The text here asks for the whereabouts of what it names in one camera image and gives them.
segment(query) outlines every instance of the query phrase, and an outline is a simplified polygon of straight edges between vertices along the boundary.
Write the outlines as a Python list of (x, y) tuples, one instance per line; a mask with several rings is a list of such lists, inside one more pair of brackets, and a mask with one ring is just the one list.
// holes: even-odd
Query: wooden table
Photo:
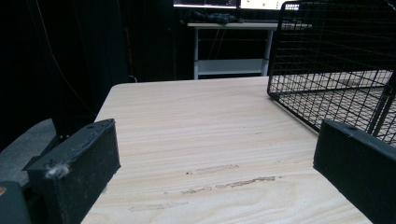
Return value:
[(121, 168), (83, 223), (369, 223), (312, 168), (318, 135), (267, 96), (268, 77), (123, 84)]

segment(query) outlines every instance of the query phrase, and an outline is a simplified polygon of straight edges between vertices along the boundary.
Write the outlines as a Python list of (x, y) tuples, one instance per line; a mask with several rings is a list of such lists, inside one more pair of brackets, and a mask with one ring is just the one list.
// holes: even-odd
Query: wood grain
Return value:
[(83, 223), (369, 223), (312, 168), (318, 135), (271, 101), (267, 77), (123, 84), (121, 168)]

